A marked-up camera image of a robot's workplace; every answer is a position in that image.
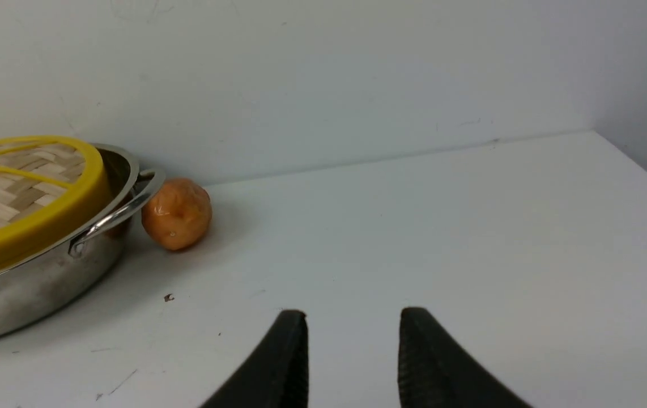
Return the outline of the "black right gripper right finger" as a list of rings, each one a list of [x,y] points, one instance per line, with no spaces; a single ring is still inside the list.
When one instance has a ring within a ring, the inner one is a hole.
[[[474,359],[425,308],[399,315],[402,407],[528,407]]]

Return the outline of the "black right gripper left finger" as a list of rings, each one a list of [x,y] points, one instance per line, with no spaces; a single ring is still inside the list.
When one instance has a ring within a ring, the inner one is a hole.
[[[304,312],[277,315],[266,335],[204,407],[308,407],[309,343]]]

